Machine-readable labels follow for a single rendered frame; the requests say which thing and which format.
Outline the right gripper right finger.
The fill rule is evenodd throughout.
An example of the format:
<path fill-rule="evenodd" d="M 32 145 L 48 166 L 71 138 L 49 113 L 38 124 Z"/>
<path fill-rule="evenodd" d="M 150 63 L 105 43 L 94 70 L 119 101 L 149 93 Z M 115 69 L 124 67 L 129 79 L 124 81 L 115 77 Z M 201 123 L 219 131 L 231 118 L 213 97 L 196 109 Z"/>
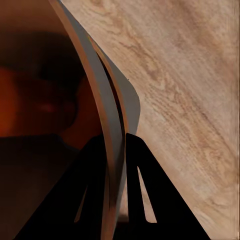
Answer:
<path fill-rule="evenodd" d="M 142 138 L 125 136 L 129 240 L 211 240 Z M 140 169 L 157 223 L 146 220 Z"/>

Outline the can of soda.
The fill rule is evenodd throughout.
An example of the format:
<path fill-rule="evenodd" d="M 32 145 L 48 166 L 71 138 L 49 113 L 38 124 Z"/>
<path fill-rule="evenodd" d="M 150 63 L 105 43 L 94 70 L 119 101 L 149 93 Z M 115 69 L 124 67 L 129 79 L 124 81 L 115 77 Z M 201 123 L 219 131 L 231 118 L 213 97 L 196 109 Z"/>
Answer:
<path fill-rule="evenodd" d="M 117 110 L 119 110 L 121 104 L 115 85 L 109 72 L 105 73 L 114 95 Z M 87 75 L 82 78 L 74 97 L 77 105 L 75 120 L 68 129 L 58 133 L 58 136 L 68 149 L 80 153 L 90 139 L 103 134 L 97 104 Z"/>
<path fill-rule="evenodd" d="M 74 95 L 65 86 L 0 66 L 0 138 L 64 132 L 77 114 Z"/>

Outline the trash can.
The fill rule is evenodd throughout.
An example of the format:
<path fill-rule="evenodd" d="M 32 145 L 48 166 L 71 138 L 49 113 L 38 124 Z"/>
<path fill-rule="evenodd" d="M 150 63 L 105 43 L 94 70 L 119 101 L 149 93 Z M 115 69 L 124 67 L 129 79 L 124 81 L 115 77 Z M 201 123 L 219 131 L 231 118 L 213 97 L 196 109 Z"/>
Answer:
<path fill-rule="evenodd" d="M 87 75 L 107 156 L 100 240 L 114 240 L 127 178 L 126 134 L 136 136 L 141 114 L 134 86 L 61 0 L 0 0 L 0 66 L 73 95 Z M 0 240 L 14 240 L 78 154 L 57 133 L 0 138 Z"/>

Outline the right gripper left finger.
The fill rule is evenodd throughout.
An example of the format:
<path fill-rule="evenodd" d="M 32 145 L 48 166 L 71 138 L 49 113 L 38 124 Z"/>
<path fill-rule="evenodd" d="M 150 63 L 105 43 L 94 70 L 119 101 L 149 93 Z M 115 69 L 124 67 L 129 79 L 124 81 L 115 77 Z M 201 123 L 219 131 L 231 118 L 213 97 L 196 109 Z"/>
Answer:
<path fill-rule="evenodd" d="M 13 240 L 101 240 L 106 164 L 100 134 L 87 142 Z"/>

